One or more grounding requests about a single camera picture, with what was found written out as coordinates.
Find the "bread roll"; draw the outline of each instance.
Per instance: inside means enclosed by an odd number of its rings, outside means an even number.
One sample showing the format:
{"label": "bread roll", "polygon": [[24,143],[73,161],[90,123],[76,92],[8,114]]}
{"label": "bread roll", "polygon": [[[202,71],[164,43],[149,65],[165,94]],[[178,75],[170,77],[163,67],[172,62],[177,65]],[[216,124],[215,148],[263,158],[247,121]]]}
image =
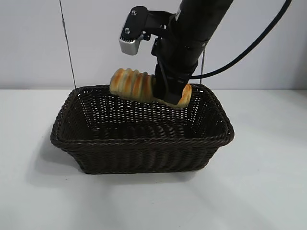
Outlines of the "bread roll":
{"label": "bread roll", "polygon": [[110,92],[125,100],[150,103],[157,101],[174,109],[186,107],[191,99],[192,87],[187,84],[182,92],[182,97],[177,105],[166,103],[153,97],[154,75],[139,73],[138,70],[119,69],[111,78]]}

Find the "wicker basket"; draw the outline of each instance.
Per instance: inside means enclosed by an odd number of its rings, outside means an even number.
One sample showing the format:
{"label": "wicker basket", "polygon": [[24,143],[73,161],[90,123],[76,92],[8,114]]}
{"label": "wicker basket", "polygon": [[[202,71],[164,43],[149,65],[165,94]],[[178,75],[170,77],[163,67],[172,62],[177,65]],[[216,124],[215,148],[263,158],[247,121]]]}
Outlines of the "wicker basket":
{"label": "wicker basket", "polygon": [[51,142],[85,173],[162,173],[203,168],[234,131],[211,90],[192,85],[187,108],[137,103],[109,85],[73,90],[54,123]]}

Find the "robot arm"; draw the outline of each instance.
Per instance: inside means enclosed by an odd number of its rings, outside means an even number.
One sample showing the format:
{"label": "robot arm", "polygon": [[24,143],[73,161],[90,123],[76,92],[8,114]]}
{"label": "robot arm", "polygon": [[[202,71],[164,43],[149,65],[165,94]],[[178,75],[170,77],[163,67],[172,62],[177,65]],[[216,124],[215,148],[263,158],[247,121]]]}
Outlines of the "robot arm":
{"label": "robot arm", "polygon": [[119,38],[123,53],[136,55],[140,42],[156,35],[152,55],[157,57],[155,67],[155,98],[177,104],[190,79],[218,74],[230,68],[247,55],[282,18],[292,0],[283,8],[261,36],[240,56],[223,68],[209,74],[192,76],[198,58],[220,24],[233,0],[182,0],[176,14],[149,11],[137,6],[131,9]]}

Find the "basket rim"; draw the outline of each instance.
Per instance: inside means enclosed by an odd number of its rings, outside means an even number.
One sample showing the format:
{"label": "basket rim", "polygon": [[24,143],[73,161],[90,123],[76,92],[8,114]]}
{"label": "basket rim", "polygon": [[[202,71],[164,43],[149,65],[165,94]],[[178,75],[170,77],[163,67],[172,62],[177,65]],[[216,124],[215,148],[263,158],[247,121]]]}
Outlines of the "basket rim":
{"label": "basket rim", "polygon": [[68,98],[66,99],[64,105],[60,109],[56,120],[54,122],[52,132],[50,135],[50,140],[52,144],[55,146],[63,148],[63,145],[69,149],[69,146],[75,147],[75,145],[78,145],[79,150],[87,150],[86,146],[134,146],[134,145],[151,145],[156,144],[157,142],[163,142],[163,143],[170,143],[173,144],[176,142],[177,144],[181,143],[182,145],[187,145],[189,143],[197,144],[200,147],[203,146],[225,146],[229,144],[234,139],[234,130],[233,127],[229,121],[229,118],[227,117],[222,105],[220,104],[219,100],[215,97],[214,93],[207,88],[204,85],[201,84],[191,84],[192,88],[204,90],[208,92],[208,95],[210,96],[211,101],[214,102],[214,106],[217,109],[217,112],[219,113],[221,120],[223,121],[225,125],[225,132],[217,135],[217,136],[210,136],[210,137],[204,137],[204,138],[126,138],[126,139],[65,139],[62,138],[60,133],[60,127],[61,127],[61,121],[65,117],[67,111],[70,110],[72,106],[72,101],[75,99],[78,94],[83,91],[84,89],[109,89],[109,85],[93,85],[93,86],[82,86],[77,89],[74,89],[70,92]]}

